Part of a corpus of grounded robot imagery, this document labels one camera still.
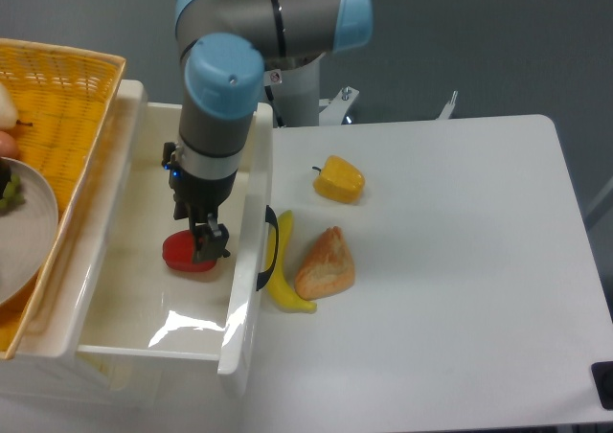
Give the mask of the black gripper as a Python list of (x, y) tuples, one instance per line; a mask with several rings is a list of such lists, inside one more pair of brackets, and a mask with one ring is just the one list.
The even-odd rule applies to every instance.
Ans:
[(216, 262), (219, 258), (227, 258), (230, 256), (226, 249), (230, 235), (226, 226), (217, 221), (218, 207), (231, 194), (237, 171), (219, 179), (197, 177), (177, 162), (178, 151), (176, 143), (166, 142), (162, 167), (169, 172), (169, 185), (173, 190), (173, 218), (188, 218), (193, 222), (192, 261)]

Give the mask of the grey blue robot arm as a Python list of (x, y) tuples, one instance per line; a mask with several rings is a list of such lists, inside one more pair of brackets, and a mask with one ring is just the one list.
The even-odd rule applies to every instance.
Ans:
[(194, 263), (228, 254), (218, 209), (263, 97), (266, 63), (358, 48), (372, 32), (372, 0), (176, 0), (183, 103), (162, 165), (173, 216), (189, 222)]

